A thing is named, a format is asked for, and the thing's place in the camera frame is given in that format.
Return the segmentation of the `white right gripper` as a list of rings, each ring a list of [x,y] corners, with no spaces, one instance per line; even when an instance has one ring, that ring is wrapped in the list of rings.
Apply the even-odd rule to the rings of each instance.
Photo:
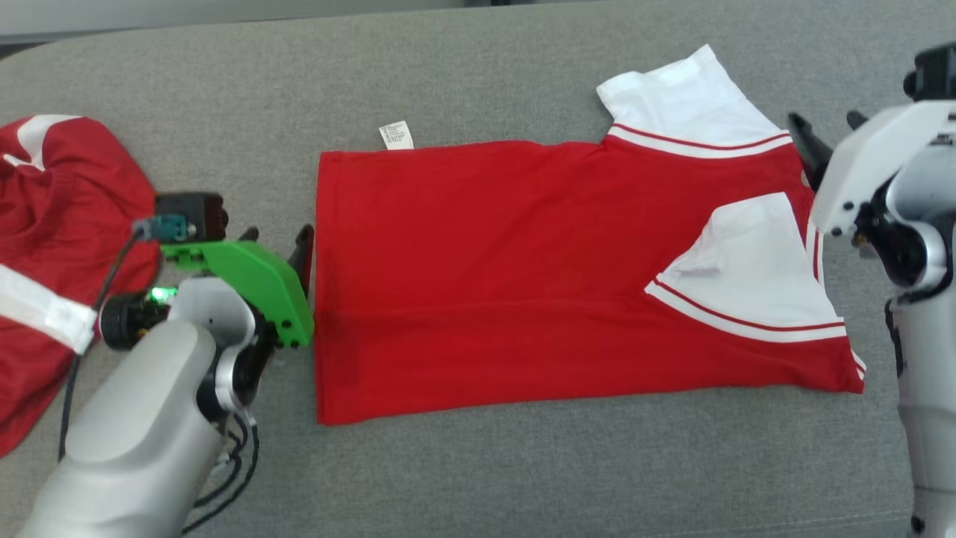
[[[954,134],[953,101],[888,107],[870,119],[850,110],[846,122],[856,130],[833,150],[809,120],[788,115],[807,183],[817,191],[811,215],[820,231],[847,238],[883,186],[891,217],[904,222],[954,211],[954,146],[936,143]]]

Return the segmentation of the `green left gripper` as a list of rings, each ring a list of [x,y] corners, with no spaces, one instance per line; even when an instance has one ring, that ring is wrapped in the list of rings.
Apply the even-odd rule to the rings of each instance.
[[[249,227],[236,241],[163,244],[161,252],[181,271],[207,271],[224,280],[276,327],[279,343],[304,347],[314,334],[307,299],[314,227],[300,229],[288,261],[257,243],[259,235],[259,228]]]

